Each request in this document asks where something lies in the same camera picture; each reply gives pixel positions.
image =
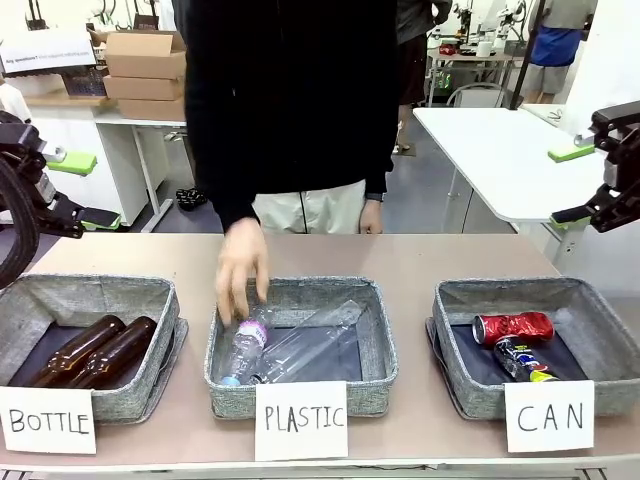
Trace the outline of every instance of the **tabletop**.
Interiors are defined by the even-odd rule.
[[[189,335],[162,400],[147,422],[99,427],[96,456],[8,452],[0,439],[0,470],[18,469],[18,465],[32,471],[55,466],[72,471],[73,467],[253,461],[254,422],[215,420],[203,379],[221,243],[221,236],[202,234],[94,233],[82,240],[58,241],[35,265],[35,272],[152,275],[172,280],[180,316],[189,322]],[[381,287],[398,350],[399,375],[386,416],[349,419],[349,461],[531,461],[531,456],[506,453],[504,423],[458,416],[424,328],[434,287],[441,280],[557,275],[525,238],[283,235],[267,236],[267,243],[272,276],[363,275]],[[627,417],[598,419],[595,445],[592,451],[572,455],[640,453],[640,410]]]
[[[93,116],[94,120],[98,124],[108,125],[135,125],[138,127],[168,127],[168,128],[181,128],[186,127],[187,122],[181,122],[176,120],[136,120],[132,118],[125,118],[122,114],[115,110],[107,110],[104,112],[96,112]]]
[[[417,108],[414,114],[491,211],[507,222],[548,223],[603,183],[605,155],[555,163],[573,138],[524,110]]]
[[[56,90],[43,95],[25,96],[25,103],[29,107],[100,107],[104,108],[114,103],[107,97],[100,96],[70,96],[66,90]]]

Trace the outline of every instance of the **table leg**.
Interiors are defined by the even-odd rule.
[[[16,470],[0,470],[0,479],[2,480],[29,480],[31,472],[18,472]]]
[[[162,220],[162,217],[164,217],[164,215],[169,211],[169,208],[171,208],[173,199],[168,198],[164,202],[162,202],[162,205],[159,204],[158,195],[156,194],[155,188],[153,188],[153,182],[151,181],[151,176],[149,175],[147,161],[144,158],[142,141],[140,140],[138,128],[135,125],[132,125],[131,131],[133,132],[133,140],[136,143],[136,149],[138,150],[138,157],[140,158],[140,165],[142,166],[144,182],[147,185],[147,192],[149,192],[149,199],[151,200],[151,207],[153,208],[153,217],[151,217],[147,224],[142,228],[141,232],[151,233],[153,229],[156,228],[160,220]]]
[[[504,103],[504,97],[509,89],[509,80],[511,79],[511,71],[513,70],[513,61],[502,62],[502,83],[500,84],[500,92],[502,95],[502,102]]]
[[[469,213],[473,188],[467,180],[456,171],[451,179],[451,187],[447,194],[447,206],[445,207],[442,221],[442,233],[464,233],[464,226]]]
[[[571,259],[578,249],[578,245],[582,240],[586,228],[586,225],[570,226],[564,233],[560,247],[558,247],[558,251],[553,259],[553,265],[560,273],[564,273],[570,265]]]
[[[438,76],[438,61],[431,60],[431,86],[429,87],[429,103],[427,106],[431,108],[433,105],[433,96],[436,93],[436,77]]]

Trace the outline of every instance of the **white pants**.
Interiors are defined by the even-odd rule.
[[[268,233],[358,233],[364,189],[362,180],[326,190],[261,194],[253,208]]]

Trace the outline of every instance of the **cardboard box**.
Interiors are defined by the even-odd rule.
[[[112,77],[184,77],[186,47],[178,32],[112,33],[107,39],[107,65]]]
[[[184,99],[159,100],[118,100],[120,112],[126,118],[135,120],[169,120],[184,122]]]
[[[109,98],[129,100],[177,100],[184,95],[184,81],[163,78],[104,78]]]

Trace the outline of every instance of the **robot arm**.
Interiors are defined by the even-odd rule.
[[[119,215],[84,208],[56,191],[43,169],[47,145],[30,124],[0,111],[0,212],[11,212],[16,240],[0,265],[0,288],[13,282],[33,259],[40,233],[80,238],[83,221],[110,225]]]
[[[586,204],[556,212],[559,224],[591,218],[600,233],[640,219],[640,102],[605,108],[593,114],[590,134],[576,143],[591,141],[608,152],[604,184]]]

